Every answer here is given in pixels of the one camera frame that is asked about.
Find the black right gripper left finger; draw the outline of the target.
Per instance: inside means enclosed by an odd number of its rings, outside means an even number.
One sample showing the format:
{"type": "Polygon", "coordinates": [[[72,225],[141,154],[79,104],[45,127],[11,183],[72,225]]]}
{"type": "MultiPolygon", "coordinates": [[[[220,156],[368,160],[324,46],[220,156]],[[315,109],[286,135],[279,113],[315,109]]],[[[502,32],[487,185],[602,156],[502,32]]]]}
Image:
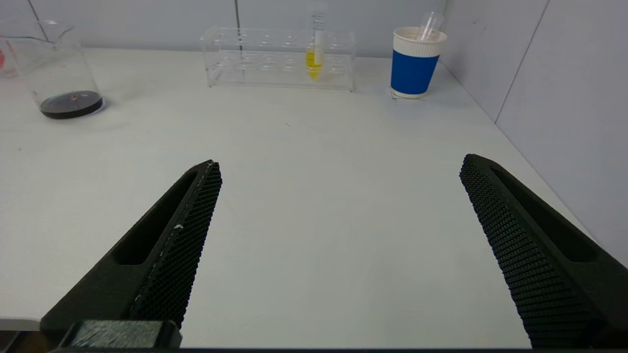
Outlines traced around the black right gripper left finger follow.
{"type": "Polygon", "coordinates": [[[222,187],[218,162],[190,168],[40,321],[59,341],[85,320],[182,326],[222,187]]]}

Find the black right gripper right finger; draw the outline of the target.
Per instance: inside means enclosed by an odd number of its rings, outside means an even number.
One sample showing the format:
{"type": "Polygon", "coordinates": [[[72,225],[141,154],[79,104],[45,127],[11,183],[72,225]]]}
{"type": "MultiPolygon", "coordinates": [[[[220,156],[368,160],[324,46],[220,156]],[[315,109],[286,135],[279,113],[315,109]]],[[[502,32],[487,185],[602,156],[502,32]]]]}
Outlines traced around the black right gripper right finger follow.
{"type": "Polygon", "coordinates": [[[459,177],[532,348],[625,350],[626,267],[495,161],[459,177]]]}

